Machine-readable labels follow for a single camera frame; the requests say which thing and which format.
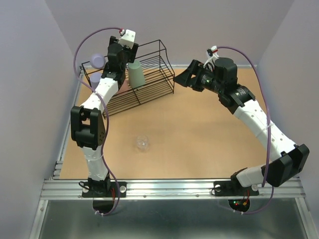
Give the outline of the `tall green cup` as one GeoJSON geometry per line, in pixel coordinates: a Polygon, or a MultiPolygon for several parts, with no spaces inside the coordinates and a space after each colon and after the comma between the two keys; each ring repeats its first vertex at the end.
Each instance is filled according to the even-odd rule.
{"type": "Polygon", "coordinates": [[[135,60],[133,63],[128,64],[128,77],[129,85],[133,89],[141,87],[146,83],[140,61],[135,60]]]}

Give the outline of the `short purple cup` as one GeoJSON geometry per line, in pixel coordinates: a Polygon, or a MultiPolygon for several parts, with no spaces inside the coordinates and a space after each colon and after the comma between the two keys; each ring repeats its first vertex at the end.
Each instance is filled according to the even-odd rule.
{"type": "Polygon", "coordinates": [[[103,69],[105,64],[106,64],[106,59],[100,53],[93,54],[90,58],[90,65],[94,69],[103,69]]]}

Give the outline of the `tall pink cup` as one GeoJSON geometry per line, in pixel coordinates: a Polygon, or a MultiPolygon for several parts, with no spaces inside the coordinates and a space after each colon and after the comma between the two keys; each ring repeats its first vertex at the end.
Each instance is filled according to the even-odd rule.
{"type": "Polygon", "coordinates": [[[118,94],[126,94],[129,89],[130,87],[127,80],[124,80],[121,88],[118,90],[118,94]]]}

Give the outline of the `tall purple cup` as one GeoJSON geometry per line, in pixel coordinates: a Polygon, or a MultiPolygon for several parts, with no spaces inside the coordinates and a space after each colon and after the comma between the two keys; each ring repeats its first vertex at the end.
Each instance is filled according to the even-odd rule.
{"type": "Polygon", "coordinates": [[[90,75],[90,83],[91,83],[91,87],[93,89],[96,89],[100,83],[100,79],[101,79],[101,76],[102,76],[102,73],[100,72],[95,72],[95,73],[92,73],[90,75]]]}

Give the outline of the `clear glass cup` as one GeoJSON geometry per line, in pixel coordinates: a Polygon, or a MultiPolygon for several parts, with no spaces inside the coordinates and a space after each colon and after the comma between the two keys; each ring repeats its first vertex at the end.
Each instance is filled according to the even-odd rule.
{"type": "Polygon", "coordinates": [[[149,148],[149,138],[146,135],[137,136],[136,146],[141,151],[147,151],[149,148]]]}

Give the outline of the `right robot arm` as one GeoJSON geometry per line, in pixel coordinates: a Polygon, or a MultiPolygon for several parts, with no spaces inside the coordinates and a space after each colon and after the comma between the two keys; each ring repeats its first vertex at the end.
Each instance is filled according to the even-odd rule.
{"type": "Polygon", "coordinates": [[[205,89],[215,92],[221,104],[242,121],[269,151],[269,164],[245,168],[232,175],[229,182],[231,192],[241,194],[247,187],[263,181],[279,187],[302,171],[310,150],[305,144],[296,144],[267,120],[254,94],[238,84],[237,70],[237,65],[230,58],[217,58],[212,70],[200,61],[192,60],[187,69],[173,80],[197,92],[205,89]]]}

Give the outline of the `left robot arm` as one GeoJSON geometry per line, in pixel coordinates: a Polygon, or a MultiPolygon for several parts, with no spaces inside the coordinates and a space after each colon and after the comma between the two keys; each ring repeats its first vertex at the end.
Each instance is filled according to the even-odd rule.
{"type": "Polygon", "coordinates": [[[91,57],[91,66],[103,71],[92,94],[81,106],[71,109],[71,138],[82,149],[89,172],[88,180],[79,183],[85,198],[105,197],[110,193],[110,174],[103,158],[107,132],[102,114],[106,104],[122,87],[126,65],[134,62],[137,49],[134,33],[120,39],[112,36],[107,56],[96,54],[91,57]]]}

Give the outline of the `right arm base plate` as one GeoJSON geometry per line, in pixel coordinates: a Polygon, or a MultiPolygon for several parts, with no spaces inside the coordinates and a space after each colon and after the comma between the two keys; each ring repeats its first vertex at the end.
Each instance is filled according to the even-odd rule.
{"type": "Polygon", "coordinates": [[[216,197],[230,197],[230,196],[258,196],[259,190],[253,190],[251,186],[242,187],[239,183],[222,180],[215,181],[213,183],[213,188],[211,189],[211,194],[216,197]]]}

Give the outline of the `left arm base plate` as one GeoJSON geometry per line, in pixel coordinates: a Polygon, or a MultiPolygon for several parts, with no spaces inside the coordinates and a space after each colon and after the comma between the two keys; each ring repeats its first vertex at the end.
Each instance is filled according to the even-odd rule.
{"type": "Polygon", "coordinates": [[[83,198],[112,198],[113,192],[115,192],[115,197],[118,196],[118,187],[116,182],[111,181],[108,188],[104,186],[89,186],[88,182],[80,181],[79,185],[82,187],[83,198]]]}

